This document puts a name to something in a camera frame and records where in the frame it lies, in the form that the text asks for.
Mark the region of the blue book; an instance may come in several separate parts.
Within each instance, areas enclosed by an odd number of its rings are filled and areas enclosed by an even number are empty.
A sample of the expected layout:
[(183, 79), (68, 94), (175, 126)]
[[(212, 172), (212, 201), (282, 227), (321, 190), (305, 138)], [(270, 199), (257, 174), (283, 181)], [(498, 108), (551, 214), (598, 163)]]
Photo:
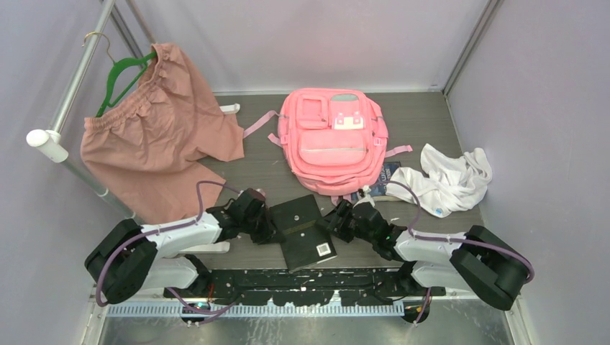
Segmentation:
[(395, 196), (388, 195), (386, 192), (387, 182), (391, 176), (400, 168), (402, 164), (399, 161), (385, 162), (382, 165), (378, 179), (373, 186), (370, 187), (369, 196), (374, 201), (398, 201)]

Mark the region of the Moon and Sixpence book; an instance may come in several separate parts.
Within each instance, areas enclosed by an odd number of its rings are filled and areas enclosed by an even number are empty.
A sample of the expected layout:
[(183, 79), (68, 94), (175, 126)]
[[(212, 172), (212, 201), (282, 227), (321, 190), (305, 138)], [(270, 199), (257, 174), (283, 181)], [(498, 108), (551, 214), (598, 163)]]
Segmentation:
[(283, 235), (281, 250), (290, 273), (337, 256), (330, 234), (316, 226), (322, 214), (312, 194), (272, 206), (270, 214)]

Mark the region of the pink student backpack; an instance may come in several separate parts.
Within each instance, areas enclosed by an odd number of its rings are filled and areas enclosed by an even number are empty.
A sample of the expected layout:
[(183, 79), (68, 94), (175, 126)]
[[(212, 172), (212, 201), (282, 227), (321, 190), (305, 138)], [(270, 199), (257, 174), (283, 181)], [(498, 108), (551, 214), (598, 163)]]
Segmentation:
[(283, 149), (291, 172), (305, 188), (333, 201), (378, 179), (385, 159), (411, 152), (388, 149), (388, 128), (380, 106), (364, 93), (334, 88), (291, 92), (279, 112), (269, 111), (244, 131), (248, 137), (273, 117), (268, 139)]

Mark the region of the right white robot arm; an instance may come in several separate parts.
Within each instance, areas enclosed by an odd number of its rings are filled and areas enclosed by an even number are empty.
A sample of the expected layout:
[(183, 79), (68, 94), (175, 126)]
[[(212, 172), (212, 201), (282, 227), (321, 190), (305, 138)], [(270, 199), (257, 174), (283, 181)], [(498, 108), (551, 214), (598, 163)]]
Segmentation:
[(507, 311), (534, 276), (531, 262), (484, 226), (455, 234), (416, 231), (388, 222), (372, 203), (348, 201), (316, 226), (346, 243), (361, 239), (381, 258), (402, 262), (399, 284), (408, 295), (425, 288), (467, 290)]

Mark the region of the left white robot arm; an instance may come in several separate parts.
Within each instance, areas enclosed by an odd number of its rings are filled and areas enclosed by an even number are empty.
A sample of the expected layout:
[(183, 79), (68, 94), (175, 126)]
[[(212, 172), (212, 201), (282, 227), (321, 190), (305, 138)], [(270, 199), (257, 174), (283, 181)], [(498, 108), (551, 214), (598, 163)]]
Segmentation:
[(87, 256), (84, 266), (96, 282), (100, 306), (123, 303), (141, 290), (156, 288), (199, 297), (207, 292), (211, 273), (201, 260), (183, 251), (240, 234), (255, 244), (285, 240), (265, 196), (252, 188), (223, 206), (201, 209), (196, 216), (179, 221), (140, 225), (125, 219)]

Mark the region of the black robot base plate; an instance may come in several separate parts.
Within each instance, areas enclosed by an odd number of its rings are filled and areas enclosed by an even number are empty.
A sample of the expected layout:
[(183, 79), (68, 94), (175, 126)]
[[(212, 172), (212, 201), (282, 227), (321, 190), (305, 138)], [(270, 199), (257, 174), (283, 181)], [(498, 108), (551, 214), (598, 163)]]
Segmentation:
[(427, 289), (397, 269), (214, 270), (200, 287), (177, 289), (182, 298), (227, 305), (323, 306), (337, 297), (341, 306), (389, 305), (401, 298), (421, 300)]

